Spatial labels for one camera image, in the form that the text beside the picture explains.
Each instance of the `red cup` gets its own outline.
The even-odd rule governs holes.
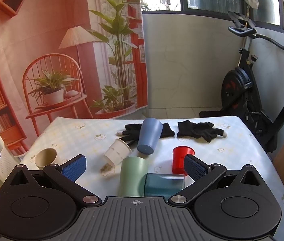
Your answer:
[[[173,149],[173,164],[172,164],[172,173],[173,174],[184,174],[187,173],[184,171],[183,161],[184,157],[187,154],[194,155],[194,150],[187,146],[178,146]]]

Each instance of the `tile floor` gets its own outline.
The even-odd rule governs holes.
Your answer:
[[[157,119],[199,118],[201,111],[214,111],[220,108],[153,108],[149,109],[148,116]]]

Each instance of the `silver bolt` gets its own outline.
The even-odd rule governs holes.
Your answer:
[[[86,197],[83,197],[83,201],[85,203],[93,204],[99,201],[99,198],[96,196],[86,196]]]
[[[171,201],[174,202],[174,203],[178,203],[178,204],[185,203],[186,197],[180,196],[180,195],[173,196],[173,197],[171,197]]]

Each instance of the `potted plant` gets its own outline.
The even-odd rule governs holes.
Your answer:
[[[44,97],[45,102],[48,105],[60,103],[64,100],[64,90],[66,86],[71,85],[72,81],[78,80],[72,78],[71,75],[66,74],[63,71],[52,71],[49,73],[43,70],[44,76],[42,78],[34,79],[37,88],[31,91],[29,94],[32,97],[36,97],[38,100],[40,97]]]
[[[130,35],[136,33],[136,31],[129,27],[129,20],[134,18],[124,15],[124,12],[127,6],[139,3],[140,0],[106,0],[106,2],[111,8],[108,10],[109,15],[90,10],[90,12],[104,21],[104,23],[100,23],[100,26],[106,35],[95,30],[87,31],[109,46],[111,51],[109,64],[113,66],[111,73],[118,88],[112,86],[102,88],[104,98],[94,101],[92,106],[102,109],[95,113],[96,118],[113,118],[132,111],[135,109],[134,98],[137,96],[135,93],[136,81],[134,79],[134,71],[126,63],[132,48],[138,48],[130,42]]]

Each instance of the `table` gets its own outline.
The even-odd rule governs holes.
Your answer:
[[[186,119],[161,120],[168,122],[171,129],[178,132],[178,122]],[[282,218],[274,235],[277,241],[284,241],[284,186],[272,162],[244,123],[235,116],[189,119],[191,122],[212,122],[215,128],[224,129],[228,136],[216,138],[207,143],[202,138],[165,138],[160,139],[155,152],[146,159],[149,173],[171,174],[172,150],[186,145],[195,150],[195,156],[207,164],[220,163],[227,169],[239,170],[244,164],[252,164],[261,174],[281,210]],[[102,120],[67,119],[57,117],[37,138],[25,155],[21,164],[29,170],[38,169],[34,163],[36,154],[45,148],[55,148],[63,162],[83,154],[87,159],[86,171],[76,181],[80,186],[98,195],[117,196],[121,164],[113,168],[103,159],[104,152],[114,142],[116,132],[124,130],[125,124],[142,123],[142,120]],[[139,155],[137,150],[132,155]],[[194,181],[187,176],[186,186]]]

